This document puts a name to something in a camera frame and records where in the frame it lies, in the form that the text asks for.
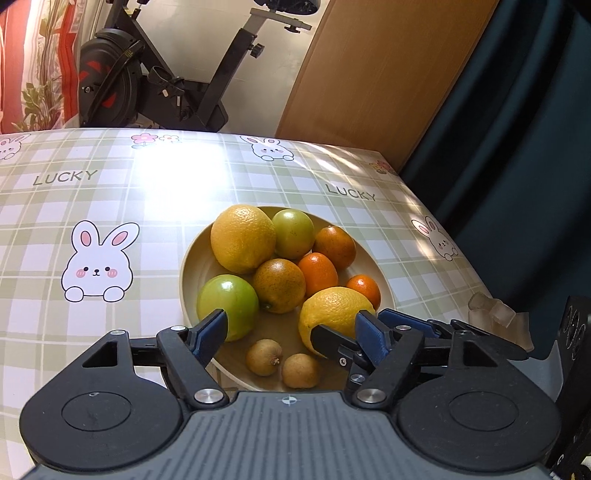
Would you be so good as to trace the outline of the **yellow lemon with tip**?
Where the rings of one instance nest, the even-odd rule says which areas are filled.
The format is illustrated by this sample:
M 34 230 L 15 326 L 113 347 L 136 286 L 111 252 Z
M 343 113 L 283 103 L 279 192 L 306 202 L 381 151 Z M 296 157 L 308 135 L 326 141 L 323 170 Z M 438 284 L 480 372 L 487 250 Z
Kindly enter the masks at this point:
M 370 300 L 353 289 L 338 286 L 318 291 L 301 306 L 298 318 L 301 341 L 312 353 L 321 355 L 311 344 L 311 330 L 318 325 L 355 339 L 356 314 L 361 310 L 376 314 Z

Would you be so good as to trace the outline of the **brown longan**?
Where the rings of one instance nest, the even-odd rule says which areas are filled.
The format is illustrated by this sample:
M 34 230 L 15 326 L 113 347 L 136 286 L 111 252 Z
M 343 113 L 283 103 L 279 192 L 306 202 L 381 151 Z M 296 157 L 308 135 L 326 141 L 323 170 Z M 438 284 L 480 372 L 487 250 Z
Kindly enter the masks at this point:
M 283 384 L 293 389 L 310 389 L 321 380 L 321 366 L 308 354 L 297 353 L 283 362 Z
M 273 339 L 260 339 L 246 353 L 245 363 L 253 374 L 267 377 L 276 373 L 283 359 L 283 348 Z

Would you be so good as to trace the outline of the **small round orange tangerine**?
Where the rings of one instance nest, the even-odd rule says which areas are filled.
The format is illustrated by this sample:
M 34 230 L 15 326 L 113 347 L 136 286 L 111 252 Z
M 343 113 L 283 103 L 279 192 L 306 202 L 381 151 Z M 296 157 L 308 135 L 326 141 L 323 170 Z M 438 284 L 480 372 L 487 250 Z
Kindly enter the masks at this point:
M 349 278 L 346 286 L 363 294 L 372 303 L 375 310 L 379 309 L 382 299 L 381 290 L 372 277 L 363 274 L 355 275 Z

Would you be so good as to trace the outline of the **oval bright orange kumquat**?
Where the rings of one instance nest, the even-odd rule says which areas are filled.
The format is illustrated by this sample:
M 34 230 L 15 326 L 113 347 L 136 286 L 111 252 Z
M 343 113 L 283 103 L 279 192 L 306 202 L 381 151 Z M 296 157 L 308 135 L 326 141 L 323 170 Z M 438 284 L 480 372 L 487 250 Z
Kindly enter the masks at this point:
M 320 252 L 304 255 L 297 263 L 305 280 L 305 296 L 339 285 L 339 274 L 332 261 Z

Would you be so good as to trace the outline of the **brownish orange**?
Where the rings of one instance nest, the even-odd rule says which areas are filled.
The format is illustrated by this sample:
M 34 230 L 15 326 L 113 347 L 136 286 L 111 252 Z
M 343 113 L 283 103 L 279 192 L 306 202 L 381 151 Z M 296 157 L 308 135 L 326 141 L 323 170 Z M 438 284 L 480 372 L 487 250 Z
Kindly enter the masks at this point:
M 290 260 L 276 258 L 263 262 L 252 277 L 252 287 L 262 309 L 273 314 L 294 311 L 304 301 L 304 274 Z
M 334 225 L 318 231 L 312 251 L 328 257 L 338 271 L 349 268 L 356 260 L 355 241 L 345 230 Z

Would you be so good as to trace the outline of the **beige round plate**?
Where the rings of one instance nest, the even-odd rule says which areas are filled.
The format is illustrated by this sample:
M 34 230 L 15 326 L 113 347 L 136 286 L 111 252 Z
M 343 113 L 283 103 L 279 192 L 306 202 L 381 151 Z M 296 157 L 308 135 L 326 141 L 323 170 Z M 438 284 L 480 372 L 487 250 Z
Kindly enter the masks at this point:
M 345 277 L 356 251 L 348 233 L 303 211 L 232 205 L 185 254 L 183 313 L 196 325 L 225 311 L 228 332 L 214 363 L 242 387 L 327 388 L 342 369 L 312 347 L 312 328 L 353 338 L 356 314 L 375 313 L 381 303 L 377 286 L 361 290 L 361 276 Z

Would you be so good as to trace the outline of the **yellow-green apple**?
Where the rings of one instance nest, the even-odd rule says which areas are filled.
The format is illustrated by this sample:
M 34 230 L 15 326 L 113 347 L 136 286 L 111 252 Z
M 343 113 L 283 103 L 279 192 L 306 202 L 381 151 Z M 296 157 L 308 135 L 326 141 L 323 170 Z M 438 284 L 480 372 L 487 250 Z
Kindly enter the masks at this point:
M 276 255 L 295 260 L 307 254 L 315 242 L 315 225 L 300 210 L 283 209 L 273 216 Z

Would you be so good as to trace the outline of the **round yellow lemon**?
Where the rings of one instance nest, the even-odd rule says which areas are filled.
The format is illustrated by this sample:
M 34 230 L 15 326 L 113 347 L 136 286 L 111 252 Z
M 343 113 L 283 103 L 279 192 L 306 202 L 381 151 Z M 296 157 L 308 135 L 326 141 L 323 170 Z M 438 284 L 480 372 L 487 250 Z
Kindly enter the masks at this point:
M 273 257 L 276 230 L 270 217 L 256 206 L 232 205 L 211 226 L 211 249 L 229 272 L 249 274 Z

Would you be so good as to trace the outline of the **plaid bunny tablecloth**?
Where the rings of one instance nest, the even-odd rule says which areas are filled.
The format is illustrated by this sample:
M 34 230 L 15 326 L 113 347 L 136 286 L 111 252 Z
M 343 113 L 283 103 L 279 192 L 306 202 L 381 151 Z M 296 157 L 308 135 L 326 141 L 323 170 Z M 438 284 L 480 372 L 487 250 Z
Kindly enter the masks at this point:
M 150 336 L 182 320 L 186 249 L 235 204 L 294 208 L 346 230 L 377 262 L 383 292 L 406 313 L 466 319 L 486 287 L 461 251 L 438 253 L 435 216 L 378 153 L 252 138 L 139 129 L 79 129 L 1 138 L 1 475 L 31 466 L 18 432 L 25 402 L 105 332 Z M 61 276 L 77 224 L 104 242 L 134 224 L 123 251 L 131 286 L 114 303 L 65 298 Z

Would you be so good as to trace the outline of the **dark teal curtain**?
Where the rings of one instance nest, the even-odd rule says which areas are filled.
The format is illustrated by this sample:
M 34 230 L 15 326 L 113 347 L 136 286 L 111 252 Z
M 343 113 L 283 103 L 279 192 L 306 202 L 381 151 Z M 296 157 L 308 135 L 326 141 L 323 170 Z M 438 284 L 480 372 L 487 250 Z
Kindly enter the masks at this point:
M 588 294 L 589 3 L 500 2 L 402 176 L 496 297 Z

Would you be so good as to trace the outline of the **wooden door panel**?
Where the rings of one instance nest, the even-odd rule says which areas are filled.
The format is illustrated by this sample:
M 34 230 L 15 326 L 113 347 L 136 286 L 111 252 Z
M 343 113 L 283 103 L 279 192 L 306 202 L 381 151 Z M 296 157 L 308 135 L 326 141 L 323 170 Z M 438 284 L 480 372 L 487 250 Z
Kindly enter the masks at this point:
M 494 1 L 331 1 L 276 137 L 405 165 L 453 89 Z

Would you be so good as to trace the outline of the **black exercise bike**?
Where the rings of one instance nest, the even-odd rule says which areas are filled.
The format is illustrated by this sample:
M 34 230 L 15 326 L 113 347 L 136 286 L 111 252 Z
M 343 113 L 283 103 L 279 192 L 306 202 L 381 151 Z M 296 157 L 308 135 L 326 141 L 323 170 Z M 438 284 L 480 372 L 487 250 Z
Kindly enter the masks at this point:
M 110 1 L 81 49 L 84 127 L 271 137 L 318 1 Z

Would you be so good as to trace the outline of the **printed backdrop cloth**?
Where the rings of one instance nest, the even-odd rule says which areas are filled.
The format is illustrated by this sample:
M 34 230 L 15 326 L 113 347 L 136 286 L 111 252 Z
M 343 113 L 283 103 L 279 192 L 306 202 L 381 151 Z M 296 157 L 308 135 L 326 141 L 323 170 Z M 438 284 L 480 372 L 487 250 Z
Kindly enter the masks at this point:
M 84 1 L 1 3 L 1 132 L 79 126 Z

